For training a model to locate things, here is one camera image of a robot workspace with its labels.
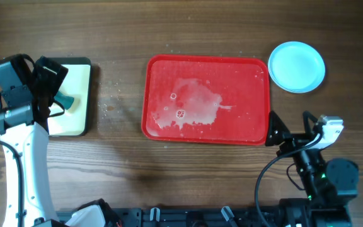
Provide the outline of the light blue plate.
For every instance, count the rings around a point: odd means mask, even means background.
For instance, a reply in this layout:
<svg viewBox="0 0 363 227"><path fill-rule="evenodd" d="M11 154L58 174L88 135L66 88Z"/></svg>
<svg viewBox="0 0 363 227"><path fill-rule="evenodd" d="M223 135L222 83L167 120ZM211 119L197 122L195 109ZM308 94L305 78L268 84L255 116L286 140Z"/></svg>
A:
<svg viewBox="0 0 363 227"><path fill-rule="evenodd" d="M313 90L316 89L316 87L310 85L310 86L306 86L306 87L303 87L303 88L288 88L288 87L285 87L285 86L282 86L279 81L277 80L277 78L273 75L270 75L270 78L272 79L272 81L281 89L285 90L285 91L288 91L290 93L308 93L308 92L311 92Z"/></svg>
<svg viewBox="0 0 363 227"><path fill-rule="evenodd" d="M269 75L288 88L318 87L326 75L326 66L320 53L312 46L297 41L278 45L267 62Z"/></svg>

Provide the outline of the green and yellow sponge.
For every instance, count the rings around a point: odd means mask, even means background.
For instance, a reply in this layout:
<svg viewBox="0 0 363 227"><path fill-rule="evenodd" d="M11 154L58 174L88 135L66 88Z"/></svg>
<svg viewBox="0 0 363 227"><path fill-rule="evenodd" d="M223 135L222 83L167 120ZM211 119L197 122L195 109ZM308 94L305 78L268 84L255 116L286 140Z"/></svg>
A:
<svg viewBox="0 0 363 227"><path fill-rule="evenodd" d="M74 97L67 96L60 91L57 92L54 98L55 101L59 102L65 110L69 110L74 103Z"/></svg>

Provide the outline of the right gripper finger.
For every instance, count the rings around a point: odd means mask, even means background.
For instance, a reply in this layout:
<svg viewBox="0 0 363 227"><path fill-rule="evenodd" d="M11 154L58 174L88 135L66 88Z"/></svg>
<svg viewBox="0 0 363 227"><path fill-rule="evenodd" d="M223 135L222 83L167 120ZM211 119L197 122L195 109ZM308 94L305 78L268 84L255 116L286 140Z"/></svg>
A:
<svg viewBox="0 0 363 227"><path fill-rule="evenodd" d="M302 113L304 131L307 136L315 136L318 133L318 119L308 111Z"/></svg>
<svg viewBox="0 0 363 227"><path fill-rule="evenodd" d="M276 146L292 139L290 130L286 127L280 117L271 111L268 115L268 130L265 145Z"/></svg>

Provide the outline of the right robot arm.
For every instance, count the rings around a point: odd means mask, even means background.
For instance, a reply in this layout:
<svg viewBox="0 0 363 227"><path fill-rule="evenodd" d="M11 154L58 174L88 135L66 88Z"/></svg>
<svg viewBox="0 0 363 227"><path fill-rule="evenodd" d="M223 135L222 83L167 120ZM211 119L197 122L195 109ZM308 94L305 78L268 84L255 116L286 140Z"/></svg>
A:
<svg viewBox="0 0 363 227"><path fill-rule="evenodd" d="M273 213L259 211L265 226L351 226L348 203L358 196L359 167L345 158L326 161L322 151L343 131L340 117L302 114L303 133L292 133L274 112L269 113L266 146L278 146L276 158L292 158L304 199L282 199Z"/></svg>

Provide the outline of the light blue plate top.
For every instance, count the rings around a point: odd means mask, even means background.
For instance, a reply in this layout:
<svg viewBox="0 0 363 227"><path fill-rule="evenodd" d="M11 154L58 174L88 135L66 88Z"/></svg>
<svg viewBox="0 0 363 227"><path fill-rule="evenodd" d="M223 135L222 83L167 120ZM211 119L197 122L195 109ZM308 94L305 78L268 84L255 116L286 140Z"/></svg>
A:
<svg viewBox="0 0 363 227"><path fill-rule="evenodd" d="M273 75L270 75L270 78L272 79L272 81L281 89L285 90L285 91L288 91L290 93L308 93L308 92L311 92L313 90L316 89L316 87L310 85L310 86L306 86L306 87L303 87L303 88L288 88L288 87L285 87L285 86L282 86L279 81L277 80L277 78Z"/></svg>

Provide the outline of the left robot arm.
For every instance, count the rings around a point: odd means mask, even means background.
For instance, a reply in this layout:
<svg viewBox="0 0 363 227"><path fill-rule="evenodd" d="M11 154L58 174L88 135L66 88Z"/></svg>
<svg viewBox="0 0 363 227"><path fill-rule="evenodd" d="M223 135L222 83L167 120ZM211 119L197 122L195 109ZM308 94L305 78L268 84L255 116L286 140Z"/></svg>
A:
<svg viewBox="0 0 363 227"><path fill-rule="evenodd" d="M56 219L47 173L50 107L68 70L26 54L0 60L0 144L6 161L4 226Z"/></svg>

